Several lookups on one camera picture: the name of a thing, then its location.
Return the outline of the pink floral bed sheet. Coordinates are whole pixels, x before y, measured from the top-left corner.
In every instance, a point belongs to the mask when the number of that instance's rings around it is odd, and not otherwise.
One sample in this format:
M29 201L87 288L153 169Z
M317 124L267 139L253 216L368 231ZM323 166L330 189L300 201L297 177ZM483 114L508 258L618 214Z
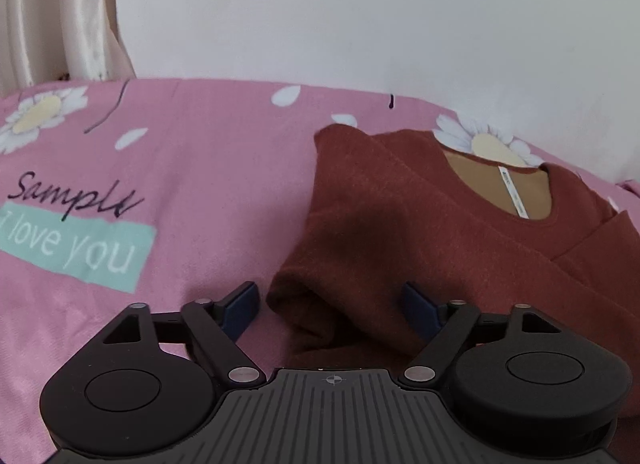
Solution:
M53 450L39 395L133 301L171 311L272 281L302 238L316 134L426 131L458 177L512 215L541 219L544 165L573 172L639 235L639 205L500 129L509 173L472 149L480 121L393 95L215 80L35 86L1 102L1 455ZM288 363L292 327L267 306L242 337L265 370Z

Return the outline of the dark red knit sweater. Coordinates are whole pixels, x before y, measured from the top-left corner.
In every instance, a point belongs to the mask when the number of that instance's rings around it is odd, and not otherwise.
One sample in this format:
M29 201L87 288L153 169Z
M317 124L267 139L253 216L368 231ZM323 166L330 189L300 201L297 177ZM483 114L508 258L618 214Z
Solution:
M292 327L298 368L398 368L423 346L399 309L416 283L492 312L526 302L639 363L639 236L573 172L544 165L551 206L524 219L463 182L430 132L332 125L302 238L268 306Z

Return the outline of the beige satin curtain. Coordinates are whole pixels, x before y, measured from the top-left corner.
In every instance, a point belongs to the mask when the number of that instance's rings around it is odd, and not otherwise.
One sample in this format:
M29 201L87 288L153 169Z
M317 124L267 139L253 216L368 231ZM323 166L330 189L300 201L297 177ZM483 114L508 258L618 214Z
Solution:
M134 77L116 0L1 0L1 94L56 80Z

